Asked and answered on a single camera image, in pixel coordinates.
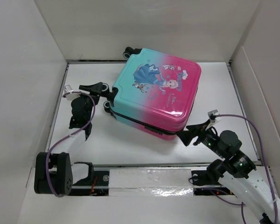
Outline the pink and teal kids suitcase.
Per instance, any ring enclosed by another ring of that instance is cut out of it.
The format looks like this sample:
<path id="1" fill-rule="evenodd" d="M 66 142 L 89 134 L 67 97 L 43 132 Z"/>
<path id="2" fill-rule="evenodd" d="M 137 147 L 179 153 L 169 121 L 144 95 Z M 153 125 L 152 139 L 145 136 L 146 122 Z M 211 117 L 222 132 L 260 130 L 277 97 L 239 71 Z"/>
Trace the pink and teal kids suitcase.
<path id="1" fill-rule="evenodd" d="M 151 49 L 126 47 L 127 62 L 104 102 L 117 121 L 164 140 L 173 140 L 189 119 L 201 67 Z"/>

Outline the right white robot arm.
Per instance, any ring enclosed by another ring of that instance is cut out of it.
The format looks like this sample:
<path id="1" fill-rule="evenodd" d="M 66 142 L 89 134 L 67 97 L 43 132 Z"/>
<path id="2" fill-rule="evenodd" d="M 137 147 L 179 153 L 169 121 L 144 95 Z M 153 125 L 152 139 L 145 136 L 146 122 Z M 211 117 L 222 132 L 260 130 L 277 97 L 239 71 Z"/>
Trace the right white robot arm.
<path id="1" fill-rule="evenodd" d="M 280 224 L 280 198 L 276 196 L 272 181 L 264 181 L 256 165 L 240 148 L 242 142 L 235 132 L 212 131 L 210 120 L 187 126 L 177 132 L 185 146 L 193 139 L 194 145 L 204 144 L 219 156 L 206 170 L 193 171 L 189 182 L 196 186 L 222 185 L 229 189 L 255 215 L 261 224 Z"/>

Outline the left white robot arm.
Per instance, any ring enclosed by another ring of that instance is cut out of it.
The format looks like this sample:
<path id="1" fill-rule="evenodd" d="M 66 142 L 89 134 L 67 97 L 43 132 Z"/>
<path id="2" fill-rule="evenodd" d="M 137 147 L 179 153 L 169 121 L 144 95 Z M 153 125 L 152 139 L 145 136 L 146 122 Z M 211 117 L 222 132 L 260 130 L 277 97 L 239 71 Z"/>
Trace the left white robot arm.
<path id="1" fill-rule="evenodd" d="M 103 176 L 94 170 L 91 162 L 73 162 L 71 157 L 89 138 L 92 120 L 100 97 L 109 93 L 109 86 L 99 82 L 81 85 L 74 91 L 64 87 L 63 98 L 71 102 L 71 118 L 68 134 L 57 141 L 47 152 L 36 157 L 34 191 L 37 194 L 53 194 L 56 197 L 79 195 L 79 187 L 91 186 L 90 193 Z"/>

